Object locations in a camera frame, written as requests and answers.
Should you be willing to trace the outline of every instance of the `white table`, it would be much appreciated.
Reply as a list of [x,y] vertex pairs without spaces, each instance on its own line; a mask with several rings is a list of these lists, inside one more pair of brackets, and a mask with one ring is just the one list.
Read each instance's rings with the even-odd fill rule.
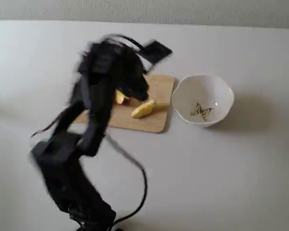
[[[289,231],[289,30],[93,22],[0,22],[0,230],[74,231],[29,159],[30,134],[62,110],[79,51],[107,33],[173,50],[155,73],[214,73],[236,102],[215,128],[171,109],[166,133],[111,129],[147,168],[143,210],[127,231]],[[143,192],[140,172],[103,142],[85,171],[119,216]]]

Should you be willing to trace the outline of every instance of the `ceramic bowl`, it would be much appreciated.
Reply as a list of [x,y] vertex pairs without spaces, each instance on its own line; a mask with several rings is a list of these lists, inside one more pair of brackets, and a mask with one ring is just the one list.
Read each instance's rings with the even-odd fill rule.
[[231,88],[220,77],[197,75],[186,77],[179,83],[171,102],[186,122],[209,127],[228,115],[234,98]]

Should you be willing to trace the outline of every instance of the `black cable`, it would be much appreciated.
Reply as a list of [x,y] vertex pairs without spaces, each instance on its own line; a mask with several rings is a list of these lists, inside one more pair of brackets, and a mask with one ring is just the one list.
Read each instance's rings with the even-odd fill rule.
[[115,140],[112,139],[112,137],[109,135],[109,134],[106,134],[105,135],[105,138],[106,140],[109,141],[109,143],[113,146],[113,148],[115,150],[117,150],[120,154],[122,154],[125,158],[127,158],[130,162],[132,162],[135,166],[137,166],[140,170],[141,170],[141,173],[143,175],[143,178],[144,178],[144,194],[143,194],[143,197],[142,197],[142,200],[139,204],[139,206],[130,214],[122,217],[122,218],[119,218],[117,220],[115,220],[112,225],[108,228],[107,231],[111,231],[111,229],[118,223],[124,221],[124,220],[127,220],[129,218],[131,218],[132,216],[134,216],[136,213],[138,213],[142,207],[144,206],[145,204],[145,200],[146,200],[146,197],[147,197],[147,194],[148,194],[148,179],[147,179],[147,175],[146,175],[146,172],[145,172],[145,168],[143,167],[143,165],[137,161],[134,157],[132,157],[127,151],[125,151],[119,144],[118,142],[116,142]]
[[133,40],[130,37],[124,36],[124,35],[120,35],[120,34],[110,34],[106,37],[106,39],[111,39],[113,37],[119,37],[119,38],[123,38],[126,39],[127,41],[131,42],[132,44],[134,44],[135,46],[137,46],[139,49],[143,48],[143,45],[141,45],[139,42]]

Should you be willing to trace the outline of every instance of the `black object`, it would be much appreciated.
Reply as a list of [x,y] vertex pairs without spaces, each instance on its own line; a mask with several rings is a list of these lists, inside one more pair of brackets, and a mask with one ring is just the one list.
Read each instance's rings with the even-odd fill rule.
[[[115,40],[118,37],[132,42],[139,50]],[[153,67],[169,54],[171,50],[156,41],[143,47],[121,35],[111,35],[100,43],[93,43],[82,56],[78,67],[81,77],[74,85],[69,107],[52,122],[58,123],[50,139],[40,141],[32,149],[32,156],[50,196],[61,211],[80,224],[78,230],[110,230],[114,224],[133,216],[142,207],[146,192],[136,211],[114,222],[115,211],[102,200],[86,178],[79,158],[97,154],[110,119],[116,89],[140,101],[148,98],[148,84],[143,77],[147,70],[138,55],[147,59]],[[86,109],[89,110],[88,125],[84,134],[67,131]]]

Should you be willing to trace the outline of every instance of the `wooden cutting board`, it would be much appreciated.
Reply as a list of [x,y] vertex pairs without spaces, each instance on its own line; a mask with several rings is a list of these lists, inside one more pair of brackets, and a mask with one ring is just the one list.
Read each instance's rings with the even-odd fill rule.
[[[132,111],[141,105],[136,99],[130,99],[126,104],[114,104],[109,125],[116,128],[126,128],[140,131],[162,132],[165,128],[167,111],[170,104],[174,78],[165,75],[149,75],[149,100],[155,99],[157,104],[153,112],[140,119],[131,118]],[[87,113],[81,114],[74,123],[86,123]]]

